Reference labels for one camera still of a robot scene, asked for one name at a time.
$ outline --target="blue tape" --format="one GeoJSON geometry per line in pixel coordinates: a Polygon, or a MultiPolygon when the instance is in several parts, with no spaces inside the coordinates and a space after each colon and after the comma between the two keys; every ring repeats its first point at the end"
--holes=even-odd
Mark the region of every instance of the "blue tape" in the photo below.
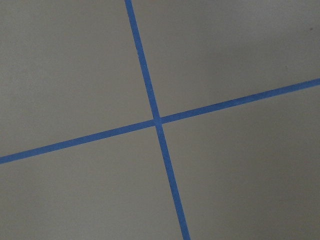
{"type": "Polygon", "coordinates": [[[182,237],[184,240],[190,240],[189,230],[188,230],[184,210],[182,207],[178,186],[177,186],[177,182],[174,174],[174,169],[171,163],[169,150],[168,150],[168,146],[165,138],[165,133],[162,127],[162,122],[161,122],[161,118],[160,118],[160,114],[157,106],[156,96],[152,86],[148,65],[147,65],[144,49],[142,46],[139,29],[138,29],[138,25],[137,25],[131,0],[125,0],[125,6],[128,13],[129,21],[130,21],[134,44],[136,47],[136,51],[137,51],[140,66],[141,66],[142,76],[143,76],[146,92],[148,95],[148,99],[149,99],[149,103],[150,103],[150,107],[151,107],[151,111],[154,119],[156,133],[158,136],[158,140],[159,140],[159,144],[162,152],[164,166],[165,166],[166,174],[169,180],[171,194],[172,194],[176,214],[178,217],[178,221],[180,224],[182,237]]]}
{"type": "Polygon", "coordinates": [[[53,152],[53,151],[60,150],[60,149],[70,148],[70,147],[73,147],[76,145],[86,144],[89,142],[110,138],[110,137],[113,137],[116,135],[126,134],[129,132],[153,127],[154,125],[155,125],[155,123],[153,120],[143,121],[143,122],[131,124],[128,126],[118,127],[118,128],[111,129],[108,131],[103,131],[103,132],[91,134],[88,136],[82,136],[82,137],[78,137],[75,139],[58,142],[58,143],[51,144],[48,146],[38,147],[35,149],[22,151],[22,152],[18,152],[18,153],[7,155],[7,156],[2,156],[2,157],[0,157],[0,164],[9,163],[9,162],[20,160],[20,159],[25,159],[25,158],[53,152]]]}
{"type": "Polygon", "coordinates": [[[172,115],[168,115],[168,116],[164,116],[161,118],[161,121],[163,124],[166,124],[166,123],[194,117],[194,116],[201,115],[201,114],[207,114],[207,113],[215,112],[218,110],[231,108],[234,106],[251,103],[251,102],[258,101],[258,100],[267,99],[267,98],[295,92],[295,91],[302,90],[302,89],[315,87],[318,85],[320,85],[320,78],[310,80],[310,81],[301,82],[298,84],[293,84],[293,85],[289,85],[289,86],[276,88],[274,90],[260,92],[260,93],[249,95],[249,96],[240,97],[240,98],[229,100],[229,101],[224,101],[224,102],[212,104],[209,106],[203,106],[203,107],[199,107],[196,109],[192,109],[192,110],[188,110],[188,111],[184,111],[184,112],[180,112],[180,113],[176,113],[176,114],[172,114],[172,115]]]}

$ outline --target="beige tile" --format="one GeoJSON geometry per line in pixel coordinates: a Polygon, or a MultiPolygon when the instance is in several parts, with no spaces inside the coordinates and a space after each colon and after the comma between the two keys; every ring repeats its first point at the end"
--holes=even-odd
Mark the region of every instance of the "beige tile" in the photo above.
{"type": "Polygon", "coordinates": [[[164,125],[191,239],[319,239],[320,87],[164,125]]]}
{"type": "Polygon", "coordinates": [[[161,116],[320,77],[320,1],[134,0],[161,116]]]}
{"type": "Polygon", "coordinates": [[[0,8],[0,156],[152,118],[125,3],[0,8]]]}
{"type": "Polygon", "coordinates": [[[0,165],[0,239],[182,239],[156,130],[0,165]]]}

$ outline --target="gray tile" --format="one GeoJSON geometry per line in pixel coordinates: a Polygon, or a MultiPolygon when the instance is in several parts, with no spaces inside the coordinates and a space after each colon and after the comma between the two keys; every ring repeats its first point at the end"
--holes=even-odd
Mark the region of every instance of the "gray tile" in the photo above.
{"type": "Polygon", "coordinates": [[[0,156],[152,118],[123,1],[1,1],[0,156]]]}
{"type": "Polygon", "coordinates": [[[162,116],[320,77],[320,1],[134,0],[162,116]]]}
{"type": "Polygon", "coordinates": [[[320,239],[320,87],[164,125],[191,239],[320,239]]]}
{"type": "Polygon", "coordinates": [[[0,239],[182,239],[153,127],[0,165],[0,239]]]}

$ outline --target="blue stripe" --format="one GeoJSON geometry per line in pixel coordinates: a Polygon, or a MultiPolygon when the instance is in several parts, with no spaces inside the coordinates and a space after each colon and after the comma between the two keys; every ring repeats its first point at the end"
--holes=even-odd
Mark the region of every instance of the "blue stripe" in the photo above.
{"type": "Polygon", "coordinates": [[[194,117],[201,114],[207,114],[207,113],[215,112],[218,110],[227,109],[234,106],[247,104],[247,103],[255,102],[258,100],[267,99],[267,98],[275,97],[278,95],[287,94],[287,93],[291,93],[291,92],[295,92],[298,90],[307,89],[307,88],[311,88],[319,85],[320,85],[320,78],[317,78],[314,80],[305,81],[298,84],[276,88],[274,90],[264,91],[257,94],[244,96],[237,99],[212,104],[209,106],[203,106],[196,109],[164,116],[161,118],[161,121],[163,124],[166,124],[166,123],[174,122],[177,120],[194,117]]]}
{"type": "Polygon", "coordinates": [[[106,139],[106,138],[110,138],[120,134],[126,134],[129,132],[153,127],[154,125],[155,124],[153,120],[143,121],[143,122],[139,122],[139,123],[128,125],[128,126],[118,127],[108,131],[91,134],[88,136],[82,136],[75,139],[58,142],[48,146],[38,147],[35,149],[22,151],[22,152],[18,152],[18,153],[7,155],[7,156],[2,156],[0,157],[0,164],[9,163],[9,162],[20,160],[20,159],[25,159],[25,158],[33,157],[36,155],[57,151],[60,149],[66,149],[76,145],[86,144],[86,143],[101,140],[101,139],[106,139]]]}
{"type": "Polygon", "coordinates": [[[148,65],[147,65],[144,49],[142,46],[138,25],[137,25],[131,0],[125,0],[125,6],[128,13],[129,21],[130,21],[132,35],[133,35],[136,51],[137,51],[140,66],[141,66],[142,76],[144,79],[144,84],[145,84],[146,92],[148,95],[148,99],[149,99],[149,103],[150,103],[150,107],[151,107],[151,111],[154,119],[156,133],[158,136],[158,140],[159,140],[159,144],[162,152],[164,166],[165,166],[166,174],[169,180],[171,194],[173,197],[176,214],[180,224],[182,237],[184,240],[190,240],[189,230],[188,230],[184,210],[182,207],[178,186],[177,186],[177,182],[174,174],[174,169],[171,163],[169,150],[168,150],[168,146],[165,138],[165,133],[162,127],[162,122],[161,122],[161,118],[160,118],[160,114],[159,114],[159,110],[156,102],[156,97],[155,97],[154,89],[152,86],[148,65]]]}

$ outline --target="vertical blue line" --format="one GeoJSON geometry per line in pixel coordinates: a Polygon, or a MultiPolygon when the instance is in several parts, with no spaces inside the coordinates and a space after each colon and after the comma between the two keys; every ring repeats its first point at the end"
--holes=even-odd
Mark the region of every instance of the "vertical blue line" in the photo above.
{"type": "Polygon", "coordinates": [[[153,115],[154,125],[155,125],[156,133],[158,136],[160,148],[161,148],[164,166],[165,166],[166,174],[169,180],[171,194],[172,194],[176,214],[179,220],[182,237],[184,240],[190,240],[189,230],[188,230],[184,210],[182,207],[182,203],[181,203],[181,199],[178,191],[175,173],[171,163],[169,150],[168,150],[168,146],[165,138],[165,133],[162,127],[162,121],[161,121],[161,117],[160,117],[157,102],[156,102],[156,96],[152,86],[148,65],[147,65],[144,49],[142,46],[139,29],[138,29],[138,25],[137,25],[131,0],[125,0],[125,6],[128,13],[129,21],[130,21],[134,44],[135,44],[139,62],[140,62],[142,76],[143,76],[146,92],[148,95],[152,115],[153,115]]]}

